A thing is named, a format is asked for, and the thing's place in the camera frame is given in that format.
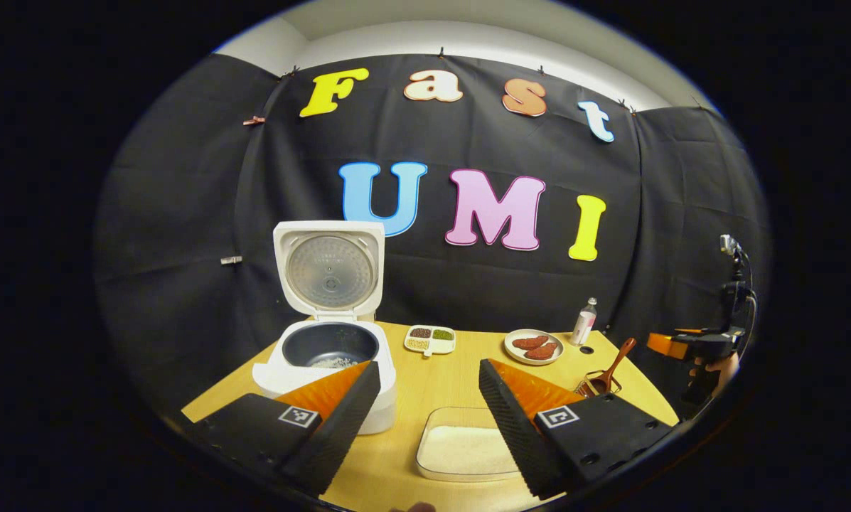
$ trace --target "steak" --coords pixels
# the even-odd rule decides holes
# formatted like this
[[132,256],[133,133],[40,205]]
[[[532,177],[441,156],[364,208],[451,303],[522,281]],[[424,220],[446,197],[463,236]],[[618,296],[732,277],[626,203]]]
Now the steak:
[[548,336],[536,336],[535,338],[513,340],[513,346],[522,348],[523,350],[533,350],[541,347],[546,341],[548,341]]
[[523,355],[526,356],[526,358],[528,359],[544,361],[549,357],[552,357],[552,354],[555,353],[556,348],[558,348],[558,344],[554,341],[549,341],[549,343],[543,344],[543,346],[539,348],[527,351],[527,353]]

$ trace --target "blue letter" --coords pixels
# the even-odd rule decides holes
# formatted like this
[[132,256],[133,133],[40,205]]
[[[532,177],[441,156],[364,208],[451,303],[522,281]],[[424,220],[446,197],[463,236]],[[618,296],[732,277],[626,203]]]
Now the blue letter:
[[580,110],[587,111],[587,121],[590,123],[590,130],[593,130],[594,136],[603,139],[605,142],[614,140],[614,133],[605,129],[605,123],[603,123],[604,120],[608,120],[608,114],[599,110],[595,101],[581,101],[577,103],[577,106],[580,107]]
[[368,162],[346,164],[340,168],[343,178],[343,217],[346,220],[363,220],[384,224],[384,236],[392,237],[409,230],[416,221],[419,207],[419,178],[428,172],[428,166],[417,162],[400,162],[390,167],[400,183],[397,186],[397,211],[390,217],[377,217],[371,213],[371,181],[380,167]]

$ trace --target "wooden spoon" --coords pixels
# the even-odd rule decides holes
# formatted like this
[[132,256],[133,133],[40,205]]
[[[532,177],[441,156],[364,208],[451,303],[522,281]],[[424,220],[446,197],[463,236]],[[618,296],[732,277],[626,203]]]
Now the wooden spoon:
[[627,338],[627,341],[624,341],[624,344],[621,346],[621,350],[618,351],[617,357],[614,358],[614,363],[611,364],[610,369],[605,370],[603,375],[599,375],[595,379],[591,379],[590,383],[593,385],[595,390],[599,393],[599,395],[603,395],[603,393],[607,393],[611,389],[611,376],[614,374],[614,369],[621,362],[621,359],[624,356],[627,356],[627,353],[631,352],[633,346],[637,344],[637,340],[633,338]]

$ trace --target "letter m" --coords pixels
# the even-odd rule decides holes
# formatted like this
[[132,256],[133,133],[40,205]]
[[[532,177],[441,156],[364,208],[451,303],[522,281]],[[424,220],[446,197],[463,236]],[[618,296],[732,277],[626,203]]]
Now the letter m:
[[542,179],[528,176],[514,179],[500,201],[482,171],[457,169],[451,172],[451,181],[457,184],[457,212],[454,215],[454,229],[447,231],[444,236],[448,243],[473,245],[478,240],[473,231],[474,217],[488,245],[498,239],[504,224],[510,221],[507,234],[501,239],[504,247],[514,250],[539,248],[536,215],[539,211],[539,195],[545,191]]

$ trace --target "plate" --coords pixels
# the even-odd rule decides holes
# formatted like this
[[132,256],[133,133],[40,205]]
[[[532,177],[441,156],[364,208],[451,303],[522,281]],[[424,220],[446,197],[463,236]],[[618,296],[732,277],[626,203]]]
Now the plate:
[[[539,361],[536,359],[530,359],[525,356],[526,350],[522,348],[517,348],[513,346],[514,340],[520,340],[523,338],[535,338],[536,336],[548,336],[548,341],[554,341],[558,343],[558,348],[555,349],[555,353],[552,354],[552,357],[544,361]],[[504,350],[510,354],[510,357],[513,357],[517,361],[524,364],[532,364],[532,366],[543,366],[543,364],[551,364],[554,363],[556,359],[561,357],[561,354],[564,353],[564,343],[561,343],[555,335],[548,334],[546,331],[539,331],[537,329],[517,329],[516,331],[511,331],[507,336],[504,336]]]

